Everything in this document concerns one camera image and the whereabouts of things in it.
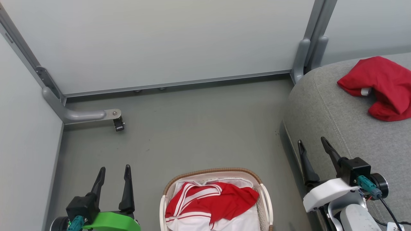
cable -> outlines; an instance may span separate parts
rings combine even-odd
[[[383,205],[385,206],[385,208],[387,209],[387,211],[390,213],[391,217],[393,218],[395,224],[397,225],[398,230],[402,230],[401,226],[399,225],[397,219],[395,218],[393,212],[391,211],[390,207],[388,207],[387,203],[385,202],[384,199],[382,199],[381,196],[378,197],[378,199],[380,199],[380,201],[383,203]]]
[[[373,217],[373,218],[374,218],[375,222],[377,222],[378,224],[380,224],[382,226],[387,226],[388,225],[387,223],[382,223],[381,221],[377,220],[375,217]]]
[[[381,222],[379,220],[377,220],[375,217],[373,217],[374,221],[377,222],[378,224],[382,225],[382,226],[387,226],[387,223]],[[411,222],[399,222],[399,224],[406,224],[406,225],[411,225]]]

white panel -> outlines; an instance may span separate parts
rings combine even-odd
[[[410,0],[338,0],[322,65],[411,52]]]
[[[290,70],[314,0],[2,0],[63,94]]]
[[[0,230],[43,230],[62,122],[0,36]]]

metal bracket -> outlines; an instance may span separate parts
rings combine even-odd
[[[61,93],[60,89],[58,89],[57,85],[54,83],[53,79],[51,78],[50,74],[48,71],[42,67],[42,66],[37,66],[34,68],[36,71],[37,75],[40,77],[44,85],[48,88],[51,89],[51,91],[54,93],[54,95],[58,99],[64,99],[63,94]]]
[[[324,53],[327,48],[328,37],[322,36],[318,38],[317,44],[314,47],[311,59],[308,62],[306,71],[309,72],[321,66],[321,61],[323,60]]]
[[[120,109],[109,109],[99,111],[73,111],[65,108],[50,88],[44,87],[42,93],[43,98],[47,101],[47,103],[58,115],[58,117],[60,117],[60,119],[63,121],[65,125],[98,120],[121,119]]]
[[[294,84],[296,84],[304,75],[304,63],[305,58],[308,54],[310,43],[311,42],[309,39],[303,39],[298,45],[296,57],[294,58],[293,68],[291,70],[291,79],[293,80]]]

sticker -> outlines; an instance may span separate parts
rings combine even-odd
[[[399,225],[401,227],[401,231],[405,231],[404,226],[402,224]],[[394,222],[387,223],[387,231],[400,231],[397,225]]]

gray floor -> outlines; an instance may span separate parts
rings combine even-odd
[[[65,127],[48,224],[65,215],[74,196],[90,191],[102,166],[100,208],[117,210],[124,167],[130,164],[134,214],[142,230],[160,230],[159,202],[169,180],[219,167],[244,167],[261,177],[271,196],[275,230],[311,230],[297,187],[299,173],[280,132],[292,87],[289,78],[267,78],[68,103],[77,110],[119,108],[126,124],[121,132],[114,131],[112,121]]]

